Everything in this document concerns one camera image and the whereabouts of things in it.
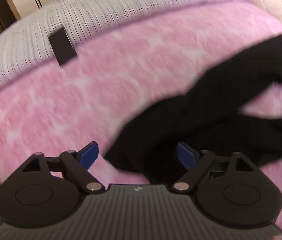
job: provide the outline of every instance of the black fabric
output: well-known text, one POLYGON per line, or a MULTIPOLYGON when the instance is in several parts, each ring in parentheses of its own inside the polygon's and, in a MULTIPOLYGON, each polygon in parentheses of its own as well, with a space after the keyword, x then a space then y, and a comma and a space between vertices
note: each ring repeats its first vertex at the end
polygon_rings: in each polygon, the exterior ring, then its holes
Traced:
POLYGON ((282 35, 208 70, 186 94, 162 100, 128 123, 106 154, 116 168, 171 185, 186 170, 176 145, 229 156, 239 151, 262 165, 282 157, 282 119, 238 109, 273 82, 282 82, 282 35))

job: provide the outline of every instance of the black object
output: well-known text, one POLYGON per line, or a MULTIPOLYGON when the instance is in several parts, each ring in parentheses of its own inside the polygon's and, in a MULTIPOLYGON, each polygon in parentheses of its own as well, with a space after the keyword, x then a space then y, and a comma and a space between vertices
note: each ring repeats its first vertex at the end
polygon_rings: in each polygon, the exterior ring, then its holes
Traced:
POLYGON ((60 66, 77 56, 65 28, 61 28, 51 34, 49 41, 60 66))
POLYGON ((168 185, 186 173, 175 151, 179 141, 218 156, 243 152, 257 165, 280 159, 282 119, 239 113, 273 82, 282 82, 282 35, 211 68, 186 95, 148 108, 123 128, 105 158, 118 169, 168 185))
POLYGON ((79 158, 73 151, 33 154, 0 186, 0 240, 268 240, 281 233, 273 223, 282 194, 241 153, 201 151, 171 188, 110 185, 107 191, 79 158))

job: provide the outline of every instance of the bed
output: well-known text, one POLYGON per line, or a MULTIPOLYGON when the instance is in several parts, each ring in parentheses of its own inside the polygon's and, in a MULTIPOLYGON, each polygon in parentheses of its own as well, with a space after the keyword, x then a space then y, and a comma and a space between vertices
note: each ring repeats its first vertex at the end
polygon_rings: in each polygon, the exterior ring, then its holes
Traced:
MULTIPOLYGON (((0 35, 0 182, 33 152, 59 155, 97 141, 100 182, 148 183, 102 157, 150 104, 185 92, 208 68, 282 33, 252 0, 60 0, 0 35), (62 68, 48 35, 64 26, 78 57, 62 68)), ((282 85, 242 107, 282 117, 282 85)), ((282 160, 262 170, 282 191, 282 160)), ((282 211, 277 220, 282 229, 282 211)))

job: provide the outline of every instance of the blue object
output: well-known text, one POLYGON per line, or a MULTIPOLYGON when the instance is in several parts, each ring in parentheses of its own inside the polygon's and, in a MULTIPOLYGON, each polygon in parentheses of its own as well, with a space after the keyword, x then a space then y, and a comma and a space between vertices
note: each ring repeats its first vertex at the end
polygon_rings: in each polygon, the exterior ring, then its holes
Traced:
POLYGON ((179 142, 177 144, 177 156, 182 165, 187 170, 190 170, 197 164, 200 158, 200 153, 192 149, 186 143, 179 142))
POLYGON ((83 150, 80 157, 80 165, 88 170, 99 155, 99 146, 96 142, 91 142, 83 150))

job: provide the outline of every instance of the pink blanket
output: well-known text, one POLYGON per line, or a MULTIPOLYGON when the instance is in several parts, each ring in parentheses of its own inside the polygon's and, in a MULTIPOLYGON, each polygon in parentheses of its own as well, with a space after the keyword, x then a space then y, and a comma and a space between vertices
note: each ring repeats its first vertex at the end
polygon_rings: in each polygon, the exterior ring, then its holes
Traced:
MULTIPOLYGON (((86 41, 64 68, 55 59, 46 62, 0 91, 0 181, 33 152, 54 156, 95 140, 104 154, 123 124, 149 104, 186 91, 207 68, 278 33, 282 24, 250 3, 210 4, 86 41)), ((243 111, 282 117, 282 85, 273 85, 243 111)), ((101 156, 89 171, 106 185, 147 183, 101 156)), ((282 160, 263 171, 282 190, 282 160)), ((282 212, 277 225, 282 228, 282 212)))

